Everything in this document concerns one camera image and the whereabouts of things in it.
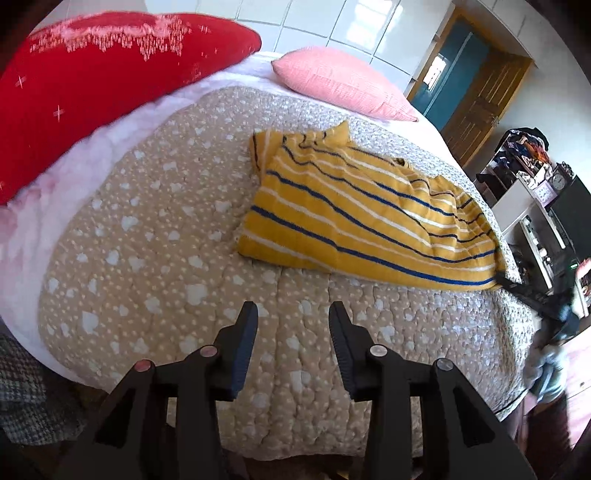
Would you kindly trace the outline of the gloved right hand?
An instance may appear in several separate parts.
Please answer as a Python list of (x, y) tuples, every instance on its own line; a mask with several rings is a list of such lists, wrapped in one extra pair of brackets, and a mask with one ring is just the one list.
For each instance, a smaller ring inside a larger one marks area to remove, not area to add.
[(566, 389), (562, 345), (532, 345), (526, 359), (523, 381), (538, 404), (557, 400)]

